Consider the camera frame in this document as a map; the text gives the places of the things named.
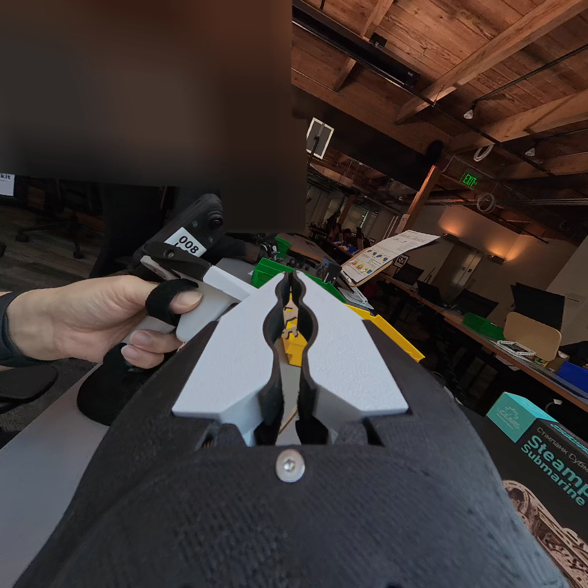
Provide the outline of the green plastic bin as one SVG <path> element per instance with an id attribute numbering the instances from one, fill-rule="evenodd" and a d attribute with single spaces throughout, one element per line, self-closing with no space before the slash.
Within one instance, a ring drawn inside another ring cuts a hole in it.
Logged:
<path id="1" fill-rule="evenodd" d="M 486 318 L 475 315 L 474 313 L 466 313 L 463 317 L 462 324 L 475 332 L 486 336 L 496 341 L 504 340 L 503 328 L 497 326 Z"/>
<path id="2" fill-rule="evenodd" d="M 263 258 L 258 262 L 254 270 L 251 272 L 251 285 L 255 288 L 260 288 L 264 284 L 268 283 L 276 275 L 279 275 L 283 272 L 291 273 L 293 271 L 295 271 L 295 268 L 291 266 L 286 266 L 282 263 L 278 263 L 276 261 Z M 349 291 L 342 292 L 340 289 L 336 288 L 332 283 L 323 282 L 321 278 L 313 276 L 307 272 L 304 272 L 304 274 L 342 303 L 356 305 L 360 308 L 367 309 L 370 311 L 373 310 L 373 306 L 368 304 L 366 301 L 355 300 L 351 296 L 351 293 Z"/>

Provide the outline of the grey desk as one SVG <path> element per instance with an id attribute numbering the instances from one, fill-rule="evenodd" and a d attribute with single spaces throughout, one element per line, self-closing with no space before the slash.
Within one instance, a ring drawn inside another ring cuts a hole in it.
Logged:
<path id="1" fill-rule="evenodd" d="M 1 587 L 301 587 L 284 522 L 255 483 L 275 450 L 202 453 L 210 419 L 172 407 L 196 343 L 109 426 L 72 393 L 1 450 Z"/>

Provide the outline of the black laptop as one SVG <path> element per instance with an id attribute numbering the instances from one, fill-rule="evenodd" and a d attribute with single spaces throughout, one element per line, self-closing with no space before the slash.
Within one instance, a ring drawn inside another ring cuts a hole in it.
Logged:
<path id="1" fill-rule="evenodd" d="M 488 318 L 498 305 L 498 302 L 482 297 L 470 290 L 464 289 L 452 302 L 452 310 L 463 315 L 474 314 L 481 318 Z"/>

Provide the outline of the black office chair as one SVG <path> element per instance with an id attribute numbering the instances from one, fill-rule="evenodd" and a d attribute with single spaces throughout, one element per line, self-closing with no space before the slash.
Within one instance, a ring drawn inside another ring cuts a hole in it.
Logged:
<path id="1" fill-rule="evenodd" d="M 61 213 L 64 217 L 55 217 L 48 222 L 41 224 L 34 224 L 33 226 L 27 226 L 19 228 L 15 234 L 15 241 L 20 243 L 27 243 L 30 239 L 30 234 L 34 232 L 48 232 L 48 231 L 63 231 L 73 243 L 72 256 L 81 260 L 85 256 L 81 251 L 80 237 L 83 229 L 83 225 L 80 222 L 80 214 L 86 212 L 86 206 L 88 198 L 82 196 L 72 196 L 70 191 L 64 186 L 63 181 L 60 179 L 54 179 L 55 183 L 55 196 Z"/>

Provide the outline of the black ceiling track rail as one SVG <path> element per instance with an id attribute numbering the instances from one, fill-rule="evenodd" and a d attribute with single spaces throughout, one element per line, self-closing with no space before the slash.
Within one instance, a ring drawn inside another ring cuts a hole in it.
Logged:
<path id="1" fill-rule="evenodd" d="M 420 74 L 304 1 L 292 1 L 292 22 L 380 77 L 412 90 Z"/>

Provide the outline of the black and teal puzzle box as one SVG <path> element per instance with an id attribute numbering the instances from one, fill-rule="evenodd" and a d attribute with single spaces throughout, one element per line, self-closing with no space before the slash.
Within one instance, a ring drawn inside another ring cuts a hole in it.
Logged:
<path id="1" fill-rule="evenodd" d="M 479 435 L 527 528 L 571 587 L 587 587 L 587 442 L 508 392 Z"/>

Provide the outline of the small black box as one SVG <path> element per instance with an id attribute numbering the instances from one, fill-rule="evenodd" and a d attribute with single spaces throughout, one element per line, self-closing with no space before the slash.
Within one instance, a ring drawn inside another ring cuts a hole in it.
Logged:
<path id="1" fill-rule="evenodd" d="M 338 262 L 325 255 L 316 269 L 316 277 L 323 283 L 334 285 L 341 274 L 341 270 L 342 267 Z"/>

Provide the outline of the long wooden workbench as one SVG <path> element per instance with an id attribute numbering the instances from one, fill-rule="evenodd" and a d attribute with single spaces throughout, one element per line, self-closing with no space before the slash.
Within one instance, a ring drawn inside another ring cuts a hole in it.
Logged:
<path id="1" fill-rule="evenodd" d="M 388 320 L 394 325 L 406 308 L 414 309 L 418 323 L 428 334 L 414 340 L 426 359 L 426 367 L 439 374 L 449 390 L 468 408 L 482 414 L 502 392 L 518 393 L 541 408 L 563 401 L 587 417 L 587 395 L 546 369 L 518 359 L 500 349 L 493 339 L 462 323 L 462 317 L 437 306 L 410 286 L 386 276 L 388 295 L 399 298 L 389 306 Z"/>

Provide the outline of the black monitor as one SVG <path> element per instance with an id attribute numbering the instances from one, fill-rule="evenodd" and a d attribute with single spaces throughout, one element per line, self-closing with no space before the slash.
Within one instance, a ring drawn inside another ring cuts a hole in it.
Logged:
<path id="1" fill-rule="evenodd" d="M 532 286 L 516 283 L 511 285 L 514 306 L 518 314 L 545 322 L 562 321 L 565 297 L 557 293 L 540 290 Z"/>

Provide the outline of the blue plastic bin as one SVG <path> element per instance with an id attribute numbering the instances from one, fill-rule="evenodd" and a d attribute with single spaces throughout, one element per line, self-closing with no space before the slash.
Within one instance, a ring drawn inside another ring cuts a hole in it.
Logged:
<path id="1" fill-rule="evenodd" d="M 587 394 L 587 368 L 571 362 L 564 362 L 556 371 L 556 375 L 581 390 L 582 393 Z"/>

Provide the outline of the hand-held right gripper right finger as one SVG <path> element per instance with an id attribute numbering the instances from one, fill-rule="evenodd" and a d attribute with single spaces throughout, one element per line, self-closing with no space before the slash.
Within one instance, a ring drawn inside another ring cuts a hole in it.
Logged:
<path id="1" fill-rule="evenodd" d="M 409 405 L 371 332 L 380 329 L 304 273 L 294 272 L 302 354 L 296 432 L 302 445 L 328 445 L 349 423 L 407 414 Z"/>

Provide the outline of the large yellow plastic bin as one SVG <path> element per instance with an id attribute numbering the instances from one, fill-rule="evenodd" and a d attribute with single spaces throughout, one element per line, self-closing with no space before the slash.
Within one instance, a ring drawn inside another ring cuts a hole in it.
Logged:
<path id="1" fill-rule="evenodd" d="M 376 325 L 383 333 L 385 333 L 393 342 L 395 342 L 408 356 L 416 362 L 421 362 L 424 355 L 404 336 L 402 336 L 394 327 L 392 327 L 380 315 L 372 316 L 370 312 L 359 307 L 346 305 L 347 308 L 358 314 L 363 320 L 367 320 Z M 290 365 L 301 367 L 303 350 L 307 345 L 302 346 L 294 343 L 292 340 L 283 341 L 285 354 Z"/>

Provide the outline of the printed instruction sheet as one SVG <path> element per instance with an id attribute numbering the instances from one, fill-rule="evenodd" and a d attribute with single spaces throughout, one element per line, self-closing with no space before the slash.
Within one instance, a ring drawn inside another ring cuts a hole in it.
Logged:
<path id="1" fill-rule="evenodd" d="M 439 238 L 413 230 L 401 232 L 356 253 L 342 264 L 341 277 L 347 284 L 357 287 L 390 267 L 399 256 L 430 246 Z"/>

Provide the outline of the rounded cardboard piece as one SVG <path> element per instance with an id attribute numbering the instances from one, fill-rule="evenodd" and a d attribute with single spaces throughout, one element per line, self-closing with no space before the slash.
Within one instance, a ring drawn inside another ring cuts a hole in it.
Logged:
<path id="1" fill-rule="evenodd" d="M 503 335 L 504 341 L 532 350 L 537 357 L 548 362 L 557 356 L 562 340 L 559 330 L 517 312 L 506 316 Z"/>

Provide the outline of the small laser-cut wooden piece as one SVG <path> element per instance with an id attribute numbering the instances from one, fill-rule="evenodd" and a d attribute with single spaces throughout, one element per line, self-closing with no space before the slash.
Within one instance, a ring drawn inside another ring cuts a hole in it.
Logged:
<path id="1" fill-rule="evenodd" d="M 305 346 L 306 340 L 298 330 L 298 306 L 290 298 L 289 302 L 283 308 L 284 328 L 282 339 L 284 341 L 292 340 L 298 345 Z"/>

